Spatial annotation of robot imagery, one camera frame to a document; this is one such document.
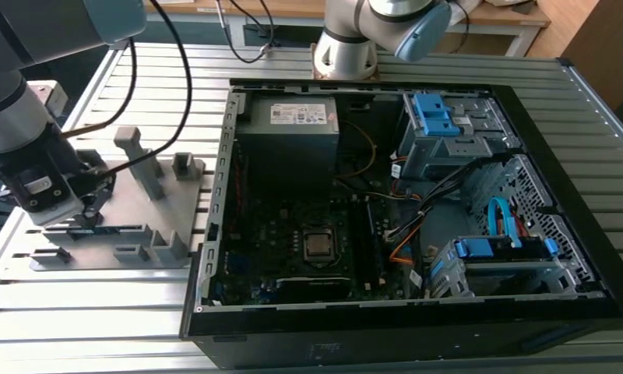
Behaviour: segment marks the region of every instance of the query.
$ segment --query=metal chassis frame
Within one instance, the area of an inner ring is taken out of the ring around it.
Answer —
[[[215,239],[218,238],[217,234],[221,231],[219,227],[223,214],[221,212],[221,207],[215,205],[215,200],[213,200],[213,209],[207,226],[207,232],[211,233],[211,236],[205,242],[205,250],[191,260],[193,265],[181,325],[182,339],[193,340],[199,346],[202,344],[205,350],[210,350],[214,352],[213,355],[217,355],[218,352],[221,352],[221,349],[217,347],[217,341],[221,341],[221,339],[223,339],[222,337],[226,337],[226,339],[234,339],[228,341],[246,341],[250,338],[256,337],[259,333],[264,333],[268,330],[276,330],[288,335],[299,334],[300,336],[304,334],[314,334],[319,331],[332,331],[334,337],[339,336],[342,331],[347,333],[350,330],[363,330],[366,335],[362,338],[366,338],[367,331],[372,326],[379,326],[380,329],[392,329],[392,332],[396,331],[398,328],[407,327],[410,329],[418,329],[420,335],[424,336],[426,328],[430,328],[431,326],[444,326],[447,323],[464,323],[471,326],[480,326],[480,323],[486,320],[494,322],[494,318],[487,317],[494,314],[500,315],[498,322],[510,324],[512,328],[526,326],[528,323],[526,321],[534,320],[563,320],[568,326],[582,326],[568,328],[564,333],[558,333],[555,338],[546,340],[543,344],[532,344],[524,341],[520,342],[522,350],[518,354],[523,354],[534,353],[544,348],[552,347],[571,338],[584,335],[591,330],[604,328],[607,325],[623,324],[623,262],[616,255],[616,251],[611,246],[598,222],[592,218],[578,190],[560,167],[560,163],[551,153],[551,148],[546,145],[542,134],[539,133],[526,109],[523,108],[510,87],[438,83],[320,83],[314,81],[290,82],[263,79],[234,80],[231,81],[231,86],[235,86],[234,93],[238,94],[258,87],[262,87],[263,90],[279,92],[296,91],[306,94],[330,94],[332,91],[336,92],[344,88],[348,89],[347,91],[354,90],[355,92],[362,93],[368,91],[371,94],[378,93],[380,90],[383,94],[422,89],[487,90],[492,94],[502,113],[504,114],[512,130],[522,141],[523,150],[527,153],[535,171],[540,175],[555,176],[554,179],[544,180],[544,187],[559,206],[559,210],[564,213],[567,225],[571,227],[572,232],[576,235],[576,240],[582,245],[587,257],[592,261],[594,271],[602,278],[607,291],[611,294],[611,298],[552,302],[511,302],[499,305],[463,304],[460,306],[460,312],[459,308],[452,305],[424,305],[424,302],[410,302],[407,305],[390,307],[374,306],[370,308],[327,309],[327,311],[323,311],[322,309],[287,309],[286,307],[278,309],[276,307],[271,307],[260,310],[259,312],[248,313],[250,322],[244,323],[244,312],[209,312],[203,310],[199,300],[201,294],[197,293],[199,291],[198,286],[201,286],[199,270],[207,270],[207,266],[210,267],[210,272],[215,270],[211,269],[211,263],[214,262],[213,259],[218,257],[219,254],[219,247]],[[231,108],[235,107],[235,105],[231,106],[231,100],[232,99],[228,98],[228,112],[223,117],[222,135],[222,139],[225,139],[222,144],[228,146],[228,148],[232,143],[234,133],[234,112],[231,111]],[[230,157],[230,149],[226,149],[226,152],[226,154],[222,154],[219,151],[219,157]],[[230,162],[227,159],[227,161],[223,162],[223,168],[219,166],[218,173],[228,175],[228,165]],[[217,192],[217,189],[223,191],[226,190],[225,182],[219,183],[219,185],[214,185],[214,192]],[[207,286],[207,283],[202,284],[203,289],[206,289]],[[432,316],[428,316],[430,318],[422,321],[418,316],[428,313],[430,310],[432,311]],[[396,322],[391,321],[394,316],[399,319]],[[300,320],[310,322],[300,326],[296,323],[296,321]],[[531,336],[530,339],[532,342],[538,337]],[[512,352],[494,352],[494,354],[511,355]],[[228,355],[230,354],[222,355],[222,357],[215,359],[221,366],[243,369],[247,368],[247,366],[240,366],[239,364],[235,366],[231,358],[227,358]],[[414,360],[420,358],[412,356],[403,359]],[[347,361],[334,363],[359,362],[352,361],[350,358],[344,358],[344,360]]]

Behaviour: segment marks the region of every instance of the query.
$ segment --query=slotted table surface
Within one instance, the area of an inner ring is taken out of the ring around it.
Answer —
[[[194,223],[202,242],[219,126],[228,78],[311,79],[308,50],[274,50],[244,65],[221,46],[187,45],[194,104],[179,141],[166,151],[191,152],[206,163]],[[247,57],[256,49],[244,48]],[[138,44],[134,100],[115,125],[137,125],[143,147],[171,136],[179,121],[185,80],[173,44]],[[129,52],[109,51],[65,129],[110,117],[130,82]],[[580,77],[555,60],[432,55],[422,63],[379,56],[380,79],[402,82],[491,83],[512,86],[547,143],[623,259],[623,125]],[[115,125],[74,140],[107,159]],[[17,210],[0,234],[0,372],[198,372],[217,370],[193,343],[177,339],[187,269],[34,272]],[[359,370],[435,369],[467,365],[476,372],[519,365],[518,372],[616,368],[623,372],[623,330],[595,333],[524,358],[367,365]]]

